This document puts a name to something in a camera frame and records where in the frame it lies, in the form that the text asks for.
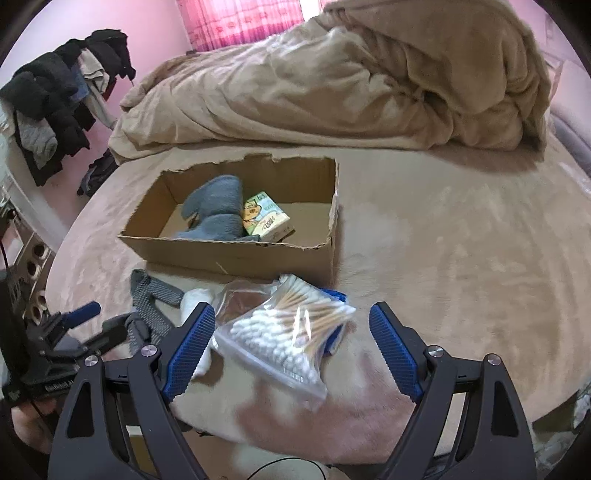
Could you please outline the person's left hand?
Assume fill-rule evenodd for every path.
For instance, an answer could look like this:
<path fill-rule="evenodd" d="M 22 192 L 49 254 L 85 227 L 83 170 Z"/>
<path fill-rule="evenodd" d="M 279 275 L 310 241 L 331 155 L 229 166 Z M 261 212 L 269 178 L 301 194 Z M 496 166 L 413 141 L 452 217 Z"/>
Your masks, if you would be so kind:
<path fill-rule="evenodd" d="M 47 399 L 31 403 L 23 403 L 11 409 L 13 426 L 18 438 L 26 445 L 44 454 L 49 454 L 52 445 L 52 434 L 45 425 L 43 416 L 48 416 L 56 409 L 57 401 Z"/>

